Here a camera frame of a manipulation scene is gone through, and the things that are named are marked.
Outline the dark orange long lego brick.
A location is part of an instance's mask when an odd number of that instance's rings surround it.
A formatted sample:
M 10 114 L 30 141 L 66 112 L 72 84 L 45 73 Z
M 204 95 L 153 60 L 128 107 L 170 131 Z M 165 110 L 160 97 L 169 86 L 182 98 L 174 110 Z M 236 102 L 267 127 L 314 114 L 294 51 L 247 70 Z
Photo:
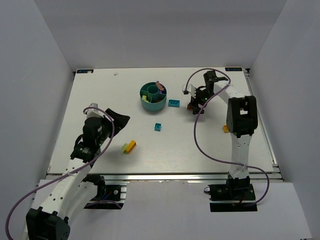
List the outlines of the dark orange long lego brick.
M 193 108 L 192 106 L 190 106 L 189 104 L 187 105 L 187 109 L 188 109 L 189 111 L 193 111 L 193 110 L 194 110 L 194 108 Z

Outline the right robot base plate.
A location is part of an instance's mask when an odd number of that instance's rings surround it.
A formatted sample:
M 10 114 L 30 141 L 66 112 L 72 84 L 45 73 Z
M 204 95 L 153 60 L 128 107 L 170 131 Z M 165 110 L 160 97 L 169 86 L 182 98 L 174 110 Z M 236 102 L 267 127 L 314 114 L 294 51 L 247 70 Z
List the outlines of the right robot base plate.
M 211 184 L 203 189 L 209 195 L 212 213 L 257 212 L 256 195 L 253 185 L 249 188 L 231 192 L 226 184 Z

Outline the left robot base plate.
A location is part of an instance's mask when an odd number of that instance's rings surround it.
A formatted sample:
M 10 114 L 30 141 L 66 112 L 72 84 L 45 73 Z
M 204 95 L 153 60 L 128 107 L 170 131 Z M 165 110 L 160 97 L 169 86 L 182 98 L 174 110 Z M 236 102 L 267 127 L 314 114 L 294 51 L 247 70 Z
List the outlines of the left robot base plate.
M 104 194 L 93 198 L 84 208 L 90 210 L 120 210 L 125 202 L 126 185 L 109 184 L 104 188 Z

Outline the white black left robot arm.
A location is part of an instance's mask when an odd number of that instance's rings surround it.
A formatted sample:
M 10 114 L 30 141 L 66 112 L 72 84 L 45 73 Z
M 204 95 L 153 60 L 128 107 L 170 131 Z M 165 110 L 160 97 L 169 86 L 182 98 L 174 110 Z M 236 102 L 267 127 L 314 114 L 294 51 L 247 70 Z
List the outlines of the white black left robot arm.
M 84 111 L 82 134 L 75 141 L 65 173 L 55 179 L 55 187 L 38 208 L 26 214 L 30 240 L 66 240 L 76 216 L 93 199 L 101 200 L 105 180 L 91 174 L 96 160 L 105 152 L 102 145 L 111 142 L 129 122 L 128 115 L 91 105 Z

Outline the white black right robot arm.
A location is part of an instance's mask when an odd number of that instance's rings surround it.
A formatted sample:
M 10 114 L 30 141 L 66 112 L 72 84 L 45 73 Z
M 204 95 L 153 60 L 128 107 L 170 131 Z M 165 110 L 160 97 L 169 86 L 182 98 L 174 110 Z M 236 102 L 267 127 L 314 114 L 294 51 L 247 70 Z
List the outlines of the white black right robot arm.
M 223 199 L 243 198 L 250 188 L 248 171 L 249 147 L 258 127 L 257 100 L 253 95 L 244 95 L 231 86 L 231 78 L 224 74 L 218 77 L 218 70 L 204 68 L 204 86 L 195 88 L 187 83 L 183 93 L 190 94 L 188 107 L 198 118 L 214 97 L 219 96 L 227 104 L 226 127 L 231 136 L 232 151 L 230 169 L 226 183 L 211 190 L 214 196 Z

